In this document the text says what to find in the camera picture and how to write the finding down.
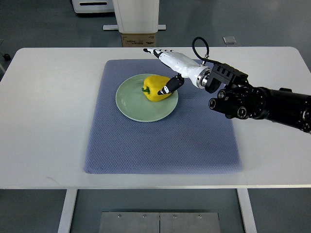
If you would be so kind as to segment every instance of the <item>metal plate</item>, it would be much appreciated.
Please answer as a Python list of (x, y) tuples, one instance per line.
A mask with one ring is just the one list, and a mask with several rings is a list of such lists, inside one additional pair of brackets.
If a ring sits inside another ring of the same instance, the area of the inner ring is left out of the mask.
[(218, 213), (161, 213), (161, 233), (220, 233)]
[(159, 232), (159, 213), (102, 212), (99, 233)]
[(102, 212), (99, 233), (220, 233), (218, 213)]

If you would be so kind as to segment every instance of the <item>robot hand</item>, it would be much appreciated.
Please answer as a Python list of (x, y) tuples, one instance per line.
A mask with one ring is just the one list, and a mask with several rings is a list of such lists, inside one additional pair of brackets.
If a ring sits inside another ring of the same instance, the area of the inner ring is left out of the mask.
[(198, 64), (184, 54), (173, 50), (144, 49), (144, 51), (156, 56), (163, 64), (178, 73), (158, 92), (159, 95), (177, 90), (184, 84), (186, 78), (189, 78), (194, 86), (204, 88), (201, 81), (210, 74), (210, 68), (205, 64)]

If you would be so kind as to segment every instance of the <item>yellow bell pepper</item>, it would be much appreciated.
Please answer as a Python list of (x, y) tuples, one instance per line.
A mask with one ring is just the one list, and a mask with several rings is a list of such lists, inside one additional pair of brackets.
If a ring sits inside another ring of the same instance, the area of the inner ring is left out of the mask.
[(141, 90), (150, 101), (158, 102), (171, 95), (171, 93), (164, 95), (157, 94), (158, 91), (160, 91), (169, 80), (170, 78), (165, 76), (149, 76), (144, 80), (144, 87)]

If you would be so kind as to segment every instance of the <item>table leg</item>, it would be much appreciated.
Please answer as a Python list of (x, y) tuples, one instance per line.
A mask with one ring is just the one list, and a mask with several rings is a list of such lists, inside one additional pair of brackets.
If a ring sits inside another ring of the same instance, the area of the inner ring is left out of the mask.
[(3, 73), (5, 73), (5, 69), (3, 68), (1, 64), (0, 64), (0, 69), (3, 71)]
[(69, 233), (71, 220), (76, 203), (77, 189), (67, 189), (66, 197), (63, 206), (62, 216), (60, 218), (58, 233)]
[(246, 233), (257, 233), (255, 220), (253, 216), (253, 210), (252, 210), (251, 201), (249, 199), (247, 188), (238, 188), (237, 192), (238, 192), (245, 232)]

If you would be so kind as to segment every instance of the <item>black cable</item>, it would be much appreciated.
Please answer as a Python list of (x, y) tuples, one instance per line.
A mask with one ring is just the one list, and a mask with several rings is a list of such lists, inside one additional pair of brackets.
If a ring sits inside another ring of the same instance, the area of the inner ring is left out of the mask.
[(206, 55), (208, 56), (208, 54), (209, 54), (209, 46), (208, 46), (208, 43), (207, 43), (207, 41), (206, 41), (204, 38), (202, 38), (202, 37), (200, 37), (200, 36), (194, 38), (194, 40), (192, 41), (192, 50), (193, 50), (194, 54), (195, 54), (200, 60), (202, 60), (202, 61), (211, 62), (211, 63), (213, 63), (213, 64), (221, 64), (220, 62), (213, 61), (213, 60), (210, 60), (210, 59), (201, 57), (201, 56), (198, 54), (198, 52), (196, 51), (196, 49), (195, 49), (195, 42), (196, 42), (197, 40), (202, 40), (202, 41), (204, 42), (204, 44), (205, 44), (205, 46), (206, 46), (206, 49), (207, 49)]

